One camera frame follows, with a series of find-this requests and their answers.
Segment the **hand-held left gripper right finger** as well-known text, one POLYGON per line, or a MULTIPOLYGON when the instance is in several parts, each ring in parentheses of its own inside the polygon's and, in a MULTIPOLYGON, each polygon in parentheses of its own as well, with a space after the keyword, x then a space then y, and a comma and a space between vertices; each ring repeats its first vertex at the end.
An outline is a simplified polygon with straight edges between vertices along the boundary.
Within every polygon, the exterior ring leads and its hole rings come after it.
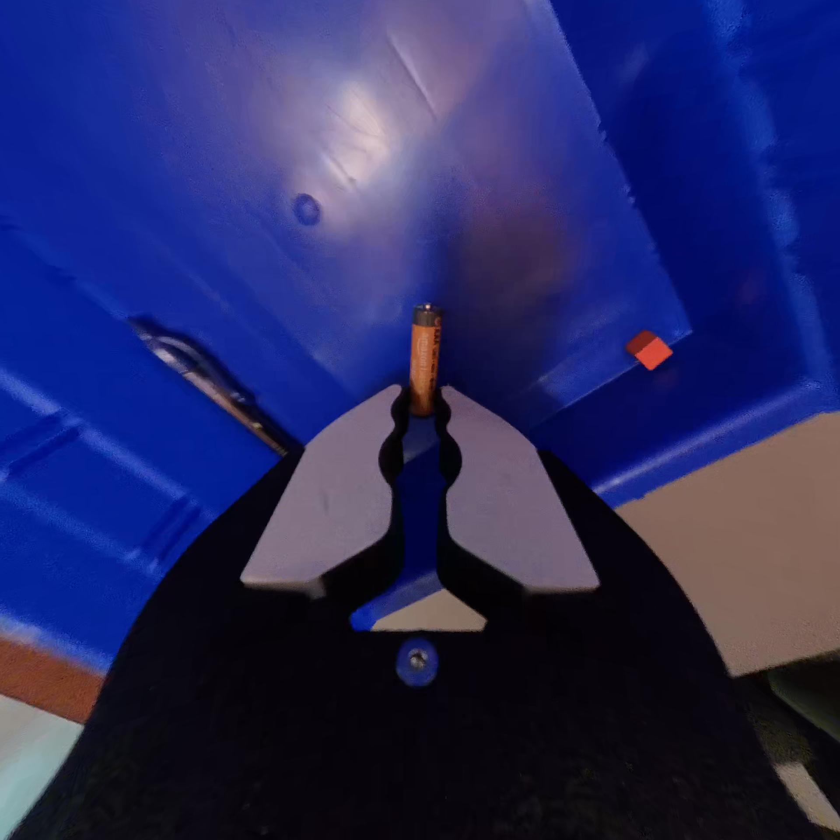
POLYGON ((455 545, 527 592, 595 591, 597 572, 535 446, 451 385, 440 395, 460 456, 445 497, 455 545))

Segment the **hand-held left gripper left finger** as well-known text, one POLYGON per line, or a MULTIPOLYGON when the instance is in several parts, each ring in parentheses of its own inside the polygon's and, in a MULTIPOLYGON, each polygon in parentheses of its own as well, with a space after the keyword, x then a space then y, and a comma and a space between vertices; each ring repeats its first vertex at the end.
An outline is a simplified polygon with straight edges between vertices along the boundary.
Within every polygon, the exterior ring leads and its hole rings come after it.
POLYGON ((388 385, 305 447, 240 575, 252 589, 324 594, 340 566, 392 535, 403 388, 388 385))

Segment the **small orange piece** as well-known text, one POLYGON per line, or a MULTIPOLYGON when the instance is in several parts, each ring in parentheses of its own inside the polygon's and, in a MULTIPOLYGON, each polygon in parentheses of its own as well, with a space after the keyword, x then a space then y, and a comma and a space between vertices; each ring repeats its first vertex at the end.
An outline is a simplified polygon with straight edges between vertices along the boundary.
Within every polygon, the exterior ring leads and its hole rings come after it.
POLYGON ((414 307, 409 364, 411 412, 415 417, 434 413, 438 385, 443 311, 432 303, 414 307))

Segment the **blue storage bin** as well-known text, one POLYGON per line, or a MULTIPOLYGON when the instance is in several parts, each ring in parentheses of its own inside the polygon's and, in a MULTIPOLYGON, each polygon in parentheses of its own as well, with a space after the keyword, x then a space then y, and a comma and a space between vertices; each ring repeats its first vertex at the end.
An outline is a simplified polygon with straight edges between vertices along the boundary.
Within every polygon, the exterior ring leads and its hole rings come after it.
POLYGON ((16 639, 107 670, 277 462, 129 318, 306 444, 435 303, 615 507, 838 414, 838 2, 2 2, 1 52, 16 639))

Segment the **small red cube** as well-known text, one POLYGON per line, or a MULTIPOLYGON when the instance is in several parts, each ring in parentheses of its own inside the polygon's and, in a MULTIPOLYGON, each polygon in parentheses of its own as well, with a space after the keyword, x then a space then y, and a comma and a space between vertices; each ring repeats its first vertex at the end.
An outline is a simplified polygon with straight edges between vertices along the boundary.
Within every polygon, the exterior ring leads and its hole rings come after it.
POLYGON ((656 333, 643 330, 625 345, 626 352, 647 371, 654 371, 673 355, 673 350, 656 333))

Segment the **white office desk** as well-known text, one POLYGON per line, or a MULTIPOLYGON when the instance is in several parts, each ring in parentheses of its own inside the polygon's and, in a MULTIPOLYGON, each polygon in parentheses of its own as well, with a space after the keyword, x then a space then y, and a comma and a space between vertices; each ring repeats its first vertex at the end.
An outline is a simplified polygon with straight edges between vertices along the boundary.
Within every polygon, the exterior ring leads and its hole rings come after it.
POLYGON ((32 809, 78 740, 104 674, 33 644, 1 642, 1 838, 32 809))

